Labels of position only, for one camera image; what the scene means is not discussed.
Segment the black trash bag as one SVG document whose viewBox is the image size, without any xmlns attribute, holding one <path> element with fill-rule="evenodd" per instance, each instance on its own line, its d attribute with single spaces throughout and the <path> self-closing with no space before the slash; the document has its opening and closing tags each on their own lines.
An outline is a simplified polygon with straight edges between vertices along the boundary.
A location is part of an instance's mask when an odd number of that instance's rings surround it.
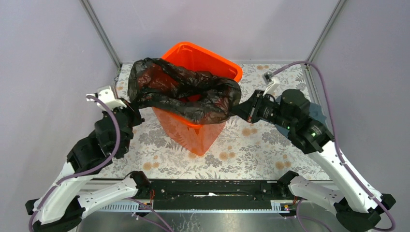
<svg viewBox="0 0 410 232">
<path fill-rule="evenodd" d="M 194 124 L 225 122 L 241 95 L 240 85 L 233 79 L 192 71 L 162 58 L 136 61 L 128 79 L 132 107 L 154 107 Z"/>
</svg>

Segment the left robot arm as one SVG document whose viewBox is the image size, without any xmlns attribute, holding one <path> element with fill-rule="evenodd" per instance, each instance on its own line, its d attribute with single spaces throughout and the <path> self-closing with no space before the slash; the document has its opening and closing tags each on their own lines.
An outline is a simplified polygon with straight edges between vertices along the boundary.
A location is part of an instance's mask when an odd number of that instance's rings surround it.
<svg viewBox="0 0 410 232">
<path fill-rule="evenodd" d="M 98 209 L 115 201 L 149 195 L 151 182 L 142 171 L 132 171 L 121 181 L 101 190 L 79 191 L 112 159 L 129 151 L 134 126 L 144 122 L 139 110 L 117 107 L 94 124 L 94 130 L 79 140 L 67 155 L 59 176 L 48 192 L 26 202 L 31 232 L 68 232 Z"/>
</svg>

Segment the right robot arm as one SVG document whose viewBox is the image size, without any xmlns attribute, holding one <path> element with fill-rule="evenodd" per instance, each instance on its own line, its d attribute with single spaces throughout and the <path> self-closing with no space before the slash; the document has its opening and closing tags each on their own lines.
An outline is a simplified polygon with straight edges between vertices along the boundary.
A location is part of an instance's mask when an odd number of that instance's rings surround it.
<svg viewBox="0 0 410 232">
<path fill-rule="evenodd" d="M 281 198 L 297 196 L 309 200 L 335 215 L 351 232 L 375 229 L 381 215 L 395 204 L 394 197 L 373 188 L 351 166 L 327 126 L 311 117 L 309 108 L 310 101 L 298 89 L 285 90 L 280 101 L 256 90 L 231 112 L 249 123 L 263 120 L 286 129 L 288 140 L 319 164 L 337 186 L 337 190 L 332 190 L 289 171 L 278 181 Z"/>
</svg>

